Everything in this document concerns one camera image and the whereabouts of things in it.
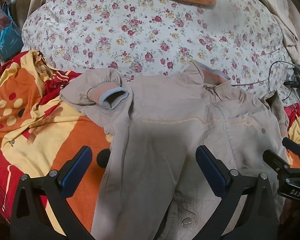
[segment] screw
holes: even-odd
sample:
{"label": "screw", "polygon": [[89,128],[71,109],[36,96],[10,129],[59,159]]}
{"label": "screw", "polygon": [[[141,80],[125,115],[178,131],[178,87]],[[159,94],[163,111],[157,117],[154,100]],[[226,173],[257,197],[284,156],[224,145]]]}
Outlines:
{"label": "screw", "polygon": [[54,176],[56,176],[57,174],[58,174],[58,171],[56,171],[56,170],[52,170],[52,171],[49,172],[49,176],[50,176],[50,177],[54,177]]}
{"label": "screw", "polygon": [[21,176],[21,180],[26,180],[28,178],[28,175],[27,174],[23,174],[22,176]]}
{"label": "screw", "polygon": [[261,173],[261,174],[260,174],[260,177],[261,177],[262,179],[267,179],[267,178],[268,178],[267,174],[265,174],[265,173]]}
{"label": "screw", "polygon": [[239,175],[239,172],[237,170],[231,170],[230,173],[232,176],[235,176],[235,177]]}

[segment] ribbed cuff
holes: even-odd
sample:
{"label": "ribbed cuff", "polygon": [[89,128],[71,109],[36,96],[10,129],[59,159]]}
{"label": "ribbed cuff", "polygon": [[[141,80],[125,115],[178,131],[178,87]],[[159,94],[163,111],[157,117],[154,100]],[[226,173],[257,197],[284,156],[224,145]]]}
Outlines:
{"label": "ribbed cuff", "polygon": [[113,110],[129,95],[125,88],[115,82],[103,82],[88,91],[88,98],[104,109]]}

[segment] floral bedsheet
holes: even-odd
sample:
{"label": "floral bedsheet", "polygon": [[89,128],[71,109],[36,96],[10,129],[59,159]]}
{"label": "floral bedsheet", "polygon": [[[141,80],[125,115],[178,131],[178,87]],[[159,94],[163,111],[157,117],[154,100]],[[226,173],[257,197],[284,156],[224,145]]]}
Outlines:
{"label": "floral bedsheet", "polygon": [[[52,65],[83,72],[112,67],[121,75],[173,75],[192,59],[232,78],[258,97],[267,93],[271,63],[291,62],[282,32],[258,0],[217,0],[213,7],[171,0],[47,0],[25,22],[24,50]],[[291,67],[271,69],[279,89]],[[280,90],[286,97],[286,89]]]}

